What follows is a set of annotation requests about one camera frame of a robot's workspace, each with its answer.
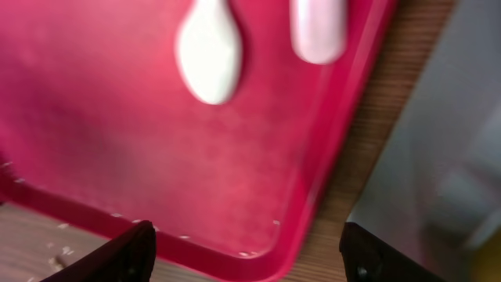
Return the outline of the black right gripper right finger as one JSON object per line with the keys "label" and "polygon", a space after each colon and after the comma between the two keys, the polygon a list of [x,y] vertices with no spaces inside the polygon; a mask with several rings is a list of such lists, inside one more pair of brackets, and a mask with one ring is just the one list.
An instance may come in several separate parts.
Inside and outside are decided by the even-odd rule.
{"label": "black right gripper right finger", "polygon": [[346,222],[339,250],[347,282],[444,282],[355,222]]}

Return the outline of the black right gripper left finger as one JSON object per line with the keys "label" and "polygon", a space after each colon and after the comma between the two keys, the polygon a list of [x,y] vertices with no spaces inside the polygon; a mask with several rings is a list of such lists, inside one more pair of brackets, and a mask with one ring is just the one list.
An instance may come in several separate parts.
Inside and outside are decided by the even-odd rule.
{"label": "black right gripper left finger", "polygon": [[41,282],[149,282],[156,254],[156,230],[143,220]]}

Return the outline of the white plastic fork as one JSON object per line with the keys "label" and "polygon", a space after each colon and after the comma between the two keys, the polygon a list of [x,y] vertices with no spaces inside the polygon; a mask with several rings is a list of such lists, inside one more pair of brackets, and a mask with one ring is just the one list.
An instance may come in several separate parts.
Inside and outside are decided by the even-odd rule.
{"label": "white plastic fork", "polygon": [[346,49],[347,0],[291,0],[291,43],[303,61],[325,65]]}

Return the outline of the yellow cup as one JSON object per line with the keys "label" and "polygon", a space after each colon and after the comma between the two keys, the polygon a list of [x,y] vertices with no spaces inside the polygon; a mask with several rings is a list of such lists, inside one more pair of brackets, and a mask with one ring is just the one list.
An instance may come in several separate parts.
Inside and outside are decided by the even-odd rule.
{"label": "yellow cup", "polygon": [[500,282],[500,231],[492,235],[474,253],[470,274],[473,282]]}

